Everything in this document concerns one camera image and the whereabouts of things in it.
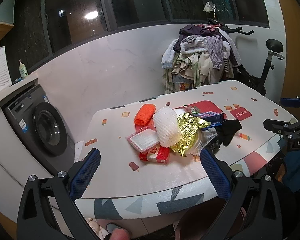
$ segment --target person's hand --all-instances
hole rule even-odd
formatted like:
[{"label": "person's hand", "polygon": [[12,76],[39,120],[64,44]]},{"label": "person's hand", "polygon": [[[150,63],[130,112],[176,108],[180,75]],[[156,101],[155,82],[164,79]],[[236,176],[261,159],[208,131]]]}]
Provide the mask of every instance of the person's hand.
[{"label": "person's hand", "polygon": [[113,230],[110,240],[130,240],[127,230],[116,228]]}]

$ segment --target washing machine door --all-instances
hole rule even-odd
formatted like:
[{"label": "washing machine door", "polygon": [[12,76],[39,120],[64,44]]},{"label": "washing machine door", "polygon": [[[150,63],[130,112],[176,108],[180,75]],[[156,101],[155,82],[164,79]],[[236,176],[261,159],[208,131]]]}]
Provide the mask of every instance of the washing machine door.
[{"label": "washing machine door", "polygon": [[47,102],[38,104],[33,118],[36,133],[43,146],[54,156],[63,154],[68,144],[66,127],[53,105]]}]

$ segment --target washing machine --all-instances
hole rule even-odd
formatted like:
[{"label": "washing machine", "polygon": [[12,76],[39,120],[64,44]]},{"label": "washing machine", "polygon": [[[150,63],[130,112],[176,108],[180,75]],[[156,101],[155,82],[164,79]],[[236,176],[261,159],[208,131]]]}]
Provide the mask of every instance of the washing machine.
[{"label": "washing machine", "polygon": [[75,144],[40,85],[17,95],[3,111],[20,141],[51,175],[69,170]]}]

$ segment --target marble wall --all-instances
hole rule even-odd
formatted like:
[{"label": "marble wall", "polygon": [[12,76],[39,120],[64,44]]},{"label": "marble wall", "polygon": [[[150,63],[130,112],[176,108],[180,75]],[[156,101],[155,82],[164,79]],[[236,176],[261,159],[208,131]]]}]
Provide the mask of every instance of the marble wall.
[{"label": "marble wall", "polygon": [[[278,0],[264,0],[270,29],[242,26],[254,34],[231,34],[247,71],[261,76],[267,57],[266,40],[286,46]],[[38,82],[60,111],[75,142],[84,139],[98,110],[163,94],[161,58],[184,24],[157,25],[115,33],[83,44],[37,70]],[[278,102],[285,61],[273,60],[266,81],[266,97]]]}]

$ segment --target black glove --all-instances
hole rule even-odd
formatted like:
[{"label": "black glove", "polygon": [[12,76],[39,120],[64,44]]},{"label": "black glove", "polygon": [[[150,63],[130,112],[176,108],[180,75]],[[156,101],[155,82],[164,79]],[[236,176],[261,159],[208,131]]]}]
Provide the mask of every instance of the black glove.
[{"label": "black glove", "polygon": [[228,146],[235,133],[242,129],[239,120],[223,120],[222,125],[215,127],[218,132],[218,140],[221,145]]}]

